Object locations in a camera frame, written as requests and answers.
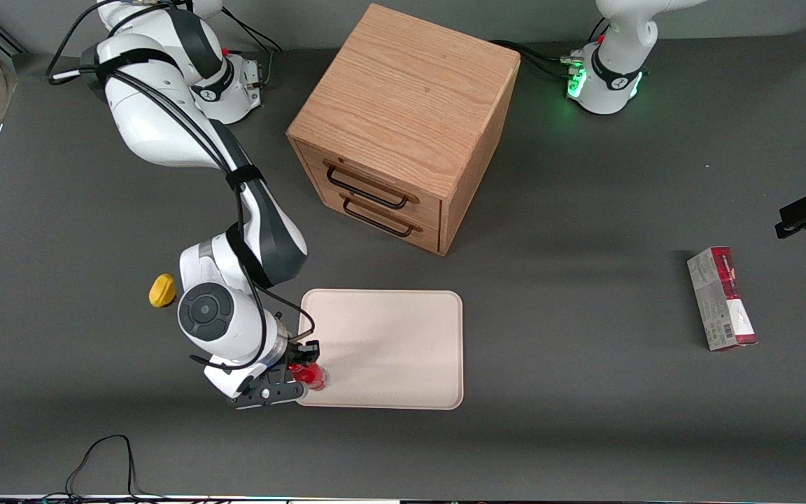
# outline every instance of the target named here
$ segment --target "red and white box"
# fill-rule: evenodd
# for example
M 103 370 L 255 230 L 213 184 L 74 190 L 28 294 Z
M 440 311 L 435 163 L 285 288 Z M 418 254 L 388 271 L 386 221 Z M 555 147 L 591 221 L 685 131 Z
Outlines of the red and white box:
M 758 342 L 736 289 L 736 270 L 729 246 L 713 246 L 686 264 L 698 311 L 705 323 L 707 347 L 722 351 Z

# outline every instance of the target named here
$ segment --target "beige tray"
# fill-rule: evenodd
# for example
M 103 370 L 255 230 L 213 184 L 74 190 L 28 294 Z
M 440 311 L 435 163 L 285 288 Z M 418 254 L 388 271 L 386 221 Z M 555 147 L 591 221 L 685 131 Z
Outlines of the beige tray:
M 462 300 L 448 290 L 310 290 L 327 385 L 304 406 L 451 410 L 462 402 Z M 307 326 L 301 318 L 301 328 Z

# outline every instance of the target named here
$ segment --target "wooden box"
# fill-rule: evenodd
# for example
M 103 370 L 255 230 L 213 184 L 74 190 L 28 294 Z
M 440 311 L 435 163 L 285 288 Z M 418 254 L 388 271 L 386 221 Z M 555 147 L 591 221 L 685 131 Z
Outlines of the wooden box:
M 444 256 L 499 144 L 518 64 L 372 4 L 288 138 L 327 207 Z

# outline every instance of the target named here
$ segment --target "drawer handle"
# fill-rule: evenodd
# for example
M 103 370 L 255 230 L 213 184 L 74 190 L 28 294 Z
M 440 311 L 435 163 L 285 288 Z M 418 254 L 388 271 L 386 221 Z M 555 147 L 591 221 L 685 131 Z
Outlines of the drawer handle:
M 395 229 L 393 229 L 393 227 L 385 226 L 384 224 L 379 223 L 377 220 L 369 219 L 368 217 L 366 217 L 365 215 L 362 215 L 361 213 L 356 213 L 355 211 L 350 210 L 348 208 L 349 204 L 350 204 L 350 199 L 349 198 L 344 198 L 344 211 L 345 211 L 346 214 L 348 214 L 349 216 L 353 217 L 354 219 L 364 221 L 364 223 L 366 223 L 366 224 L 372 224 L 372 226 L 377 227 L 378 229 L 382 230 L 383 232 L 389 232 L 390 234 L 393 234 L 397 238 L 406 238 L 407 236 L 412 234 L 412 230 L 413 230 L 412 225 L 407 226 L 405 232 L 399 232 L 399 230 L 395 230 Z
M 370 195 L 368 192 L 365 192 L 362 189 L 354 188 L 354 186 L 352 186 L 350 184 L 346 184 L 345 182 L 339 181 L 339 179 L 332 178 L 332 174 L 334 172 L 335 172 L 335 167 L 332 166 L 332 167 L 329 168 L 329 172 L 326 173 L 326 176 L 329 178 L 329 182 L 332 182 L 332 184 L 334 184 L 336 186 L 339 186 L 339 188 L 346 189 L 346 190 L 352 192 L 355 195 L 361 195 L 361 197 L 364 197 L 365 199 L 367 199 L 369 201 L 373 201 L 374 203 L 383 205 L 383 207 L 388 207 L 391 210 L 400 210 L 400 208 L 403 208 L 403 206 L 406 204 L 406 202 L 409 201 L 409 197 L 403 197 L 403 199 L 400 200 L 400 203 L 390 203 L 390 201 L 388 201 L 388 200 L 381 199 L 380 197 L 377 197 L 376 195 Z

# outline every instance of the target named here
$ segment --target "gray tabletop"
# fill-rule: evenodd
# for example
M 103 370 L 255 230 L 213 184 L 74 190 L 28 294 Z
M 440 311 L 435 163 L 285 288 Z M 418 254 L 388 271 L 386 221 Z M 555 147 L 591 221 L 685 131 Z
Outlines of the gray tabletop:
M 0 494 L 57 491 L 126 433 L 159 494 L 806 501 L 806 232 L 773 230 L 806 195 L 806 32 L 663 41 L 608 118 L 524 66 L 447 258 L 307 181 L 284 131 L 333 54 L 278 55 L 265 105 L 232 127 L 310 246 L 275 291 L 456 291 L 460 408 L 229 408 L 146 297 L 233 220 L 222 176 L 137 159 L 89 90 L 45 85 L 36 61 L 0 138 Z M 707 350 L 685 259 L 717 245 L 755 347 Z M 124 474 L 108 444 L 78 490 L 122 492 Z

